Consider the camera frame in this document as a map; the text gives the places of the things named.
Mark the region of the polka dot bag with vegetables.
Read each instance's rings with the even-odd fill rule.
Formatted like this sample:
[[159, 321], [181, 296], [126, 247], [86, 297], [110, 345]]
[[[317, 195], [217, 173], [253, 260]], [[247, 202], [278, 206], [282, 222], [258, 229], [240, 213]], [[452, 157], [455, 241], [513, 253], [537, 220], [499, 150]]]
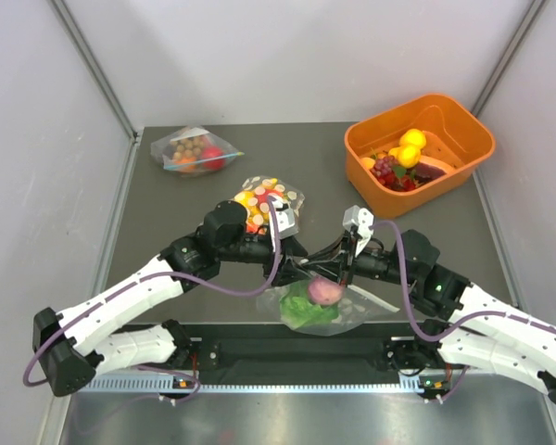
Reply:
[[341, 286], [317, 274], [265, 290], [257, 297], [257, 307], [295, 332], [319, 337], [342, 334], [399, 311], [359, 286]]

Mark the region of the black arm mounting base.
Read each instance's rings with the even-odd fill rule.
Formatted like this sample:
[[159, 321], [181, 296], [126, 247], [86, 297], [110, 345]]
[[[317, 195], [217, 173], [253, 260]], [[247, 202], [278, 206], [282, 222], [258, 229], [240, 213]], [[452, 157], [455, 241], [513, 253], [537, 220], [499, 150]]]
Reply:
[[317, 337], [282, 324], [183, 326], [192, 338], [196, 369], [209, 382], [369, 382], [405, 369], [443, 370], [436, 346], [417, 339], [405, 323], [363, 324]]

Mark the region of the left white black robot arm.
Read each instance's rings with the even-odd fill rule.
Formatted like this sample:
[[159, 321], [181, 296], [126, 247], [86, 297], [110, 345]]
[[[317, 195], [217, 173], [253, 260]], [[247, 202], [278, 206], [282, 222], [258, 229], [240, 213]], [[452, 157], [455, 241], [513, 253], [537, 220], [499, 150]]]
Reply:
[[191, 359], [190, 338], [180, 324], [165, 322], [143, 331], [124, 326], [159, 304], [197, 286], [214, 288], [225, 261], [260, 264], [265, 281], [254, 290], [229, 290], [236, 297], [256, 297], [273, 286], [288, 248], [299, 255], [297, 212], [272, 195], [262, 226], [246, 229], [246, 207], [225, 200], [214, 207], [189, 235], [174, 240], [145, 266], [95, 297], [63, 311], [47, 307], [32, 320], [32, 360], [23, 373], [26, 387], [34, 386], [31, 369], [40, 365], [42, 383], [56, 397], [71, 395], [95, 377], [148, 363], [182, 367]]

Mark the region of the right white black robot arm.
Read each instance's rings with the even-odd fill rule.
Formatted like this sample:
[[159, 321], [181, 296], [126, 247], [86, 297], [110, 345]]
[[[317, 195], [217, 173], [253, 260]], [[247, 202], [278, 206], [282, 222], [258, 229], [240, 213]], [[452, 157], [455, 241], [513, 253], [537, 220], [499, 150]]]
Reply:
[[386, 250], [369, 247], [356, 231], [346, 232], [304, 263], [346, 284], [361, 276], [400, 285], [406, 313], [428, 317], [422, 324], [410, 320], [420, 364], [480, 368], [524, 383], [556, 405], [556, 326], [438, 264], [440, 252], [425, 235], [396, 231], [395, 238]]

